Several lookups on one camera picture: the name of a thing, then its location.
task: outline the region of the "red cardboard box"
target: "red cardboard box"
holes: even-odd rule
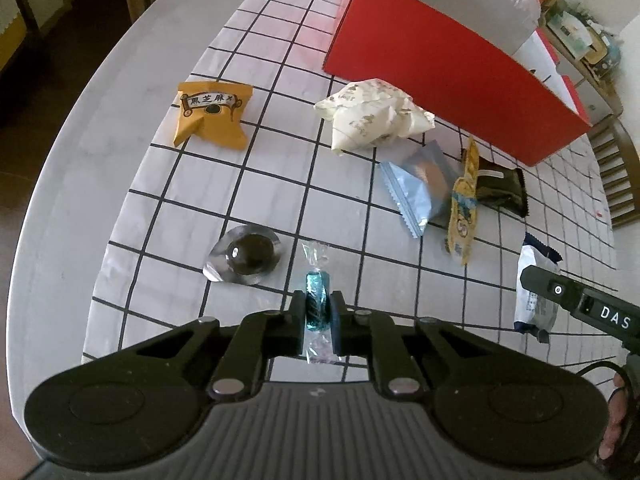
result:
[[[386,80],[533,166],[590,125],[511,58],[536,28],[513,11],[509,0],[342,0],[324,70]]]

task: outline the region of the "dark brown candy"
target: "dark brown candy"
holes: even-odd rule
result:
[[[466,150],[462,150],[465,160]],[[489,207],[503,207],[521,217],[529,214],[529,200],[520,168],[510,170],[480,157],[476,199]]]
[[[234,272],[244,276],[270,272],[278,263],[272,241],[259,234],[245,234],[231,242],[226,259]]]

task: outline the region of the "orange snack package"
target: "orange snack package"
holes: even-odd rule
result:
[[[174,146],[197,135],[224,148],[244,150],[248,139],[240,127],[240,117],[253,93],[252,86],[240,83],[180,83],[180,117]]]

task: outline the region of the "white snack package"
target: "white snack package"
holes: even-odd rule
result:
[[[532,265],[557,274],[558,262],[561,260],[562,257],[557,251],[546,246],[530,233],[525,234],[518,259],[513,327],[517,332],[532,334],[541,343],[549,342],[548,334],[556,323],[559,305],[524,288],[520,283],[520,276],[524,269]]]
[[[333,121],[331,149],[335,153],[370,148],[393,137],[421,134],[435,127],[431,112],[382,79],[349,83],[314,108],[323,119]]]

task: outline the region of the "ribbed gray surface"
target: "ribbed gray surface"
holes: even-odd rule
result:
[[[212,410],[185,446],[115,473],[50,463],[30,480],[603,479],[582,463],[519,473],[485,465],[448,444],[417,404],[391,402],[370,383],[267,383],[255,398]]]

